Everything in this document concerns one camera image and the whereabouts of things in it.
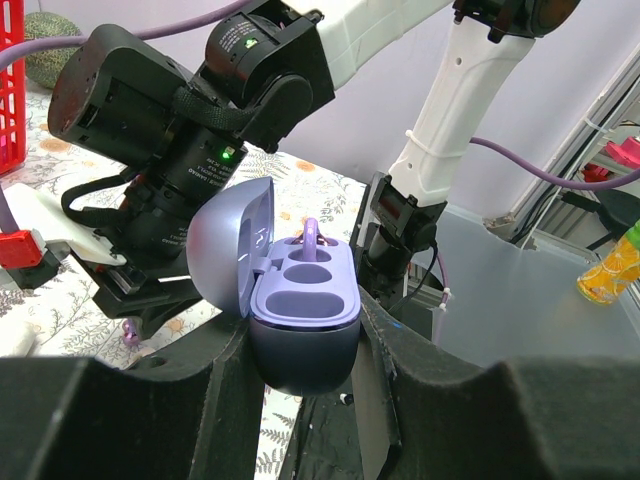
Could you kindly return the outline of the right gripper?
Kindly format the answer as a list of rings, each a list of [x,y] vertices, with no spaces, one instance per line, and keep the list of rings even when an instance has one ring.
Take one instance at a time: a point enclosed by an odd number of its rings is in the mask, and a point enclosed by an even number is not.
[[[220,313],[200,300],[187,274],[184,254],[189,223],[198,209],[229,182],[216,175],[201,187],[188,181],[173,185],[162,177],[138,175],[127,184],[117,209],[71,207],[76,199],[125,183],[122,174],[67,190],[63,212],[108,239],[112,251],[125,257],[122,266],[92,264],[73,258],[98,285],[94,296],[105,316],[133,317],[141,341],[157,334],[168,340],[191,332]]]

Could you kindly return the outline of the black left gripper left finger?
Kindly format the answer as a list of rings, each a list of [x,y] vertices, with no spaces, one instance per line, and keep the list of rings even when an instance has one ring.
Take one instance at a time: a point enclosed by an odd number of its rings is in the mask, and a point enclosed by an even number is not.
[[[246,322],[217,317],[125,370],[1,362],[5,479],[250,479],[263,383]]]

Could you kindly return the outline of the purple earbud charging case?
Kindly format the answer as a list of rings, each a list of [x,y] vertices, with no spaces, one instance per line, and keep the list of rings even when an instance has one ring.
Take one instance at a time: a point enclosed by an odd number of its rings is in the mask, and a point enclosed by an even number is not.
[[[228,187],[192,218],[189,275],[199,295],[249,322],[256,367],[271,388],[295,396],[335,390],[350,375],[361,298],[350,246],[323,247],[323,261],[296,258],[300,235],[275,239],[274,183]]]

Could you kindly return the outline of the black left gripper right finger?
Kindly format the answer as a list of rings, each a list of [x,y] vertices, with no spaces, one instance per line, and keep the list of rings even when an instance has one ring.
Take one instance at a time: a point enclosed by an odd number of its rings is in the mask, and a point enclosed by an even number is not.
[[[635,479],[639,363],[522,357],[482,368],[361,297],[351,379],[368,479]]]

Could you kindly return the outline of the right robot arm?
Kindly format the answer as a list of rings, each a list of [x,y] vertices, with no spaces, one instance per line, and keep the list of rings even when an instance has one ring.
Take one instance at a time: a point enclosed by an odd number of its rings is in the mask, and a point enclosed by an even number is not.
[[[433,247],[457,165],[498,90],[573,1],[455,1],[445,57],[409,139],[375,186],[379,227],[360,284],[391,309],[411,257]],[[251,1],[224,13],[204,60],[184,69],[142,34],[104,24],[64,65],[51,133],[123,170],[66,191],[64,214],[111,243],[120,266],[81,259],[94,301],[136,340],[199,300],[187,273],[187,225],[249,146],[275,152],[440,1]]]

